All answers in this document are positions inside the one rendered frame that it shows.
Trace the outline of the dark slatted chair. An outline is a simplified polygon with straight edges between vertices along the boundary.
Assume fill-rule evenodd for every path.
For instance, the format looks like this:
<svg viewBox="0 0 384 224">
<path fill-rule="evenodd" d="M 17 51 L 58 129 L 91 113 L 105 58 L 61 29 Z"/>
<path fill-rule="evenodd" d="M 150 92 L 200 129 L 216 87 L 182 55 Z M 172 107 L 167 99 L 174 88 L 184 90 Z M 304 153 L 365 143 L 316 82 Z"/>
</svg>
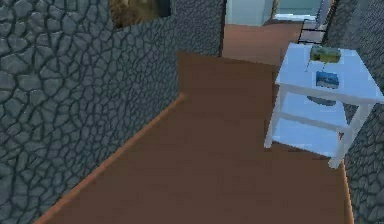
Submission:
<svg viewBox="0 0 384 224">
<path fill-rule="evenodd" d="M 314 19 L 303 21 L 299 44 L 320 44 L 327 30 L 334 0 L 321 0 L 319 10 Z"/>
</svg>

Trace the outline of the white side table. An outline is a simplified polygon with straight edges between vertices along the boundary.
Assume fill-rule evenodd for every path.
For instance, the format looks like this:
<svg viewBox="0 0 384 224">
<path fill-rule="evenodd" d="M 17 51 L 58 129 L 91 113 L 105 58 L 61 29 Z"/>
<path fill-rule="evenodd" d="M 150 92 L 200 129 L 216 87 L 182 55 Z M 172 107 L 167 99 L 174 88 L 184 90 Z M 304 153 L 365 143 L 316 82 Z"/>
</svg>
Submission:
<svg viewBox="0 0 384 224">
<path fill-rule="evenodd" d="M 288 46 L 275 80 L 279 90 L 264 146 L 278 142 L 328 156 L 336 169 L 373 107 L 384 104 L 384 95 L 356 51 L 342 49 L 338 63 L 312 61 L 310 51 L 309 45 Z M 337 74 L 339 87 L 317 86 L 317 71 Z M 336 104 L 318 105 L 307 96 Z"/>
</svg>

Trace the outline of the dark grey round dish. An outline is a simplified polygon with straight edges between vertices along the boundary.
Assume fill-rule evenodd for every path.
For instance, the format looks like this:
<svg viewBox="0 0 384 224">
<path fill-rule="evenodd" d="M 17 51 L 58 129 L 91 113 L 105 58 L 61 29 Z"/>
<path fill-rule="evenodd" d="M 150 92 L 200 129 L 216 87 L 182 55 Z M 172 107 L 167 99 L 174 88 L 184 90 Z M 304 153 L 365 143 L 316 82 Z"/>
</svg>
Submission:
<svg viewBox="0 0 384 224">
<path fill-rule="evenodd" d="M 336 101 L 333 100 L 327 100 L 323 98 L 313 97 L 313 96 L 307 96 L 308 100 L 323 106 L 334 106 L 336 104 Z"/>
</svg>

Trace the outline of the brown framed wall picture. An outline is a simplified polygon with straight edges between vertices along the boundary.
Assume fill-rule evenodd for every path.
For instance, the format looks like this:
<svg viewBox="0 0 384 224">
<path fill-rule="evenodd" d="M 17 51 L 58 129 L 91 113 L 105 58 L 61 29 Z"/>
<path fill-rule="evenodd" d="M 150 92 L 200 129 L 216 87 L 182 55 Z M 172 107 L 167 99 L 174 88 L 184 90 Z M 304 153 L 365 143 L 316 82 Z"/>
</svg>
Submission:
<svg viewBox="0 0 384 224">
<path fill-rule="evenodd" d="M 171 15 L 171 0 L 110 0 L 112 21 L 117 29 Z"/>
</svg>

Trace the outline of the green box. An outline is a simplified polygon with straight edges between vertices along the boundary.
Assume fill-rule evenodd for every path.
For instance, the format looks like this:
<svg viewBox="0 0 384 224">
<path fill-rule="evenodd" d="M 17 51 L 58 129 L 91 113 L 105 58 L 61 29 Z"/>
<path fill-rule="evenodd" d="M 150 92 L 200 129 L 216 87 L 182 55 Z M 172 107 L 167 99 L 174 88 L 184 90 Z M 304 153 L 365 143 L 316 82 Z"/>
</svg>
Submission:
<svg viewBox="0 0 384 224">
<path fill-rule="evenodd" d="M 338 63 L 341 58 L 341 52 L 338 48 L 313 45 L 310 51 L 310 59 L 324 63 Z"/>
</svg>

